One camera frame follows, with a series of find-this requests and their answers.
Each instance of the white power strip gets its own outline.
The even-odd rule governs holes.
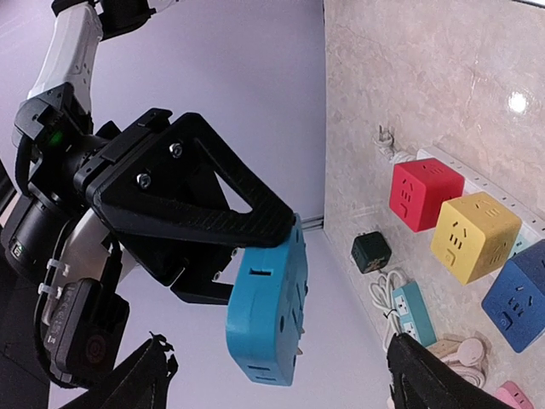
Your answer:
[[[501,190],[496,184],[489,181],[469,166],[466,166],[458,159],[451,157],[448,153],[445,153],[438,147],[425,147],[420,149],[417,158],[436,158],[450,166],[453,170],[466,178],[466,183],[464,185],[465,194],[487,192],[490,196],[504,204],[505,207],[522,219],[522,228],[520,229],[519,237],[515,242],[511,255],[545,239],[545,221],[541,217],[533,213],[512,195]]]

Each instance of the socket hole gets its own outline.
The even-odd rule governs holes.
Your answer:
[[[253,268],[251,268],[250,275],[260,275],[263,277],[270,277],[271,275],[273,275],[273,273],[270,271],[254,270]]]
[[[265,366],[252,366],[248,365],[248,368],[254,371],[271,371],[270,368],[266,368]]]

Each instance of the screw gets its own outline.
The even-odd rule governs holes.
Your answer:
[[[169,146],[169,151],[170,151],[170,154],[172,155],[172,157],[174,159],[179,159],[181,158],[181,153],[183,152],[183,148],[181,147],[181,143],[173,143],[172,145]]]
[[[147,190],[152,184],[152,177],[149,176],[147,173],[140,173],[136,177],[136,183],[138,183],[140,189]]]

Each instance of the dark blue socket cube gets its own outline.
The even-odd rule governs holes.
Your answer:
[[[508,260],[482,306],[515,352],[545,332],[545,240]]]

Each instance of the yellow socket cube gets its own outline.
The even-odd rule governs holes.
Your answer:
[[[432,252],[465,285],[507,261],[521,227],[488,193],[462,196],[441,206]]]

